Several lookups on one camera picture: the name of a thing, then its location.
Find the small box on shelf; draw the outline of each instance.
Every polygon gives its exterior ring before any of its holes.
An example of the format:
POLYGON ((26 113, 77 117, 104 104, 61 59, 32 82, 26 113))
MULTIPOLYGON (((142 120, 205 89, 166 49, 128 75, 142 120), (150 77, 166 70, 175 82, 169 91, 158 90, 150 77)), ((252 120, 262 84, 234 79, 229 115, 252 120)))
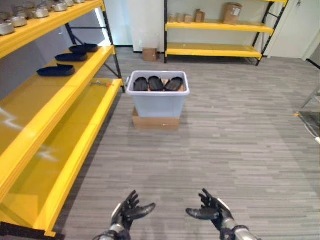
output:
POLYGON ((192 23, 193 21, 194 21, 194 18, 193 18, 191 15, 188 15, 188 14, 184 15, 184 22, 185 22, 186 24, 190 24, 190 23, 192 23))
POLYGON ((242 5, 236 2, 227 3, 223 23, 237 25, 237 21, 242 9, 242 5))
POLYGON ((195 10, 195 22, 196 23, 204 23, 205 22, 206 13, 200 11, 200 9, 195 10))
POLYGON ((183 18, 183 16, 182 16, 181 13, 177 13, 177 15, 176 15, 176 21, 177 21, 178 23, 182 23, 182 22, 184 21, 184 18, 183 18))
POLYGON ((174 23, 176 21, 175 17, 173 14, 168 15, 168 23, 174 23))

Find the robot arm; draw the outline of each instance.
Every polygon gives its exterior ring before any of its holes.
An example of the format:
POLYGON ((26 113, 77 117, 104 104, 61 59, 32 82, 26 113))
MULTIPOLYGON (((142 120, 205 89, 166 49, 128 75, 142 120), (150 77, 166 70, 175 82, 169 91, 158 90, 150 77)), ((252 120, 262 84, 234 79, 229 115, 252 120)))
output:
POLYGON ((154 203, 138 206, 138 197, 134 190, 124 202, 119 203, 112 213, 109 230, 93 240, 131 240, 129 231, 133 221, 147 216, 156 208, 154 203))
POLYGON ((261 240, 250 233, 246 226, 238 225, 231 214, 230 208, 219 198, 203 189, 199 193, 201 198, 201 209, 187 208, 188 215, 199 220, 211 220, 216 229, 220 232, 221 240, 261 240))

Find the yellow metal shelving unit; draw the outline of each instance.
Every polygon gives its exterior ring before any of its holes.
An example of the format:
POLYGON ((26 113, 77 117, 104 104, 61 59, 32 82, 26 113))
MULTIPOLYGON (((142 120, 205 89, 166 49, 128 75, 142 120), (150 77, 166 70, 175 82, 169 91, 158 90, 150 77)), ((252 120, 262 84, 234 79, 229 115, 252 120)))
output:
POLYGON ((165 25, 168 29, 203 29, 203 30, 226 30, 226 31, 244 31, 260 32, 273 34, 274 30, 261 22, 239 22, 237 25, 224 24, 221 20, 206 20, 205 22, 168 22, 165 25))
POLYGON ((168 43, 166 55, 248 58, 262 57, 261 53, 256 51, 252 46, 205 43, 168 43))
POLYGON ((86 1, 67 11, 50 12, 49 17, 28 20, 26 26, 15 28, 15 33, 0 37, 0 58, 96 8, 105 9, 102 0, 86 1))
MULTIPOLYGON (((72 76, 37 73, 0 101, 0 203, 33 155, 111 54, 113 46, 88 53, 88 60, 69 62, 72 76)), ((56 66, 53 60, 47 66, 56 66)))
POLYGON ((3 222, 55 236, 59 212, 122 84, 98 80, 109 86, 87 85, 16 179, 0 205, 3 222))
POLYGON ((111 46, 88 53, 83 62, 53 60, 47 67, 70 64, 75 73, 65 77, 35 73, 0 101, 0 236, 19 232, 29 238, 63 238, 53 232, 55 222, 119 88, 123 88, 103 0, 31 19, 27 26, 0 38, 1 58, 62 25, 75 44, 68 22, 95 8, 102 9, 111 46), (111 55, 117 73, 105 64, 111 55), (94 78, 103 65, 116 79, 94 78))
POLYGON ((206 20, 205 22, 167 22, 168 20, 168 0, 164 0, 164 63, 167 63, 168 56, 212 56, 212 57, 243 57, 256 58, 256 66, 259 65, 264 53, 269 45, 279 20, 286 8, 289 0, 259 0, 269 2, 261 22, 238 22, 237 25, 224 24, 221 20, 206 20), (270 13, 271 6, 275 3, 283 3, 279 16, 270 13), (276 17, 273 27, 265 24, 268 15, 276 17), (169 29, 199 29, 199 30, 219 30, 219 31, 239 31, 254 32, 256 36, 252 46, 248 45, 226 45, 226 44, 202 44, 202 43, 175 43, 168 42, 169 29), (269 38, 263 46, 261 52, 255 49, 260 33, 269 34, 269 38))

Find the gray carpet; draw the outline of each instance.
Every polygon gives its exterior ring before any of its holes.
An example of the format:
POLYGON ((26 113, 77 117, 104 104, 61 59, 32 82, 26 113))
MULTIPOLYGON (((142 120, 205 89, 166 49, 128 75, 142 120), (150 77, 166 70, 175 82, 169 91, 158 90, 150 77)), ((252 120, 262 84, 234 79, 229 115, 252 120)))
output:
POLYGON ((119 93, 56 231, 92 239, 136 189, 142 204, 157 207, 133 223, 133 240, 219 239, 212 223, 185 213, 200 207, 198 192, 207 188, 263 240, 320 238, 319 145, 293 115, 318 84, 318 69, 288 58, 264 58, 259 67, 202 58, 163 64, 144 62, 131 48, 117 51, 123 78, 134 70, 186 72, 191 94, 180 128, 134 129, 133 100, 119 93))

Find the plastic storage bin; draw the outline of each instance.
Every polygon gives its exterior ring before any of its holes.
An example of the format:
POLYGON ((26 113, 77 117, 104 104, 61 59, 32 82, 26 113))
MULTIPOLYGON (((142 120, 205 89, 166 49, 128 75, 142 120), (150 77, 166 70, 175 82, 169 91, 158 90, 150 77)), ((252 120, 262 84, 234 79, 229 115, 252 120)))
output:
POLYGON ((139 117, 179 118, 184 107, 185 97, 190 94, 187 75, 183 71, 134 71, 128 82, 126 93, 132 96, 139 117), (151 76, 161 79, 180 77, 184 91, 134 91, 137 78, 151 76))

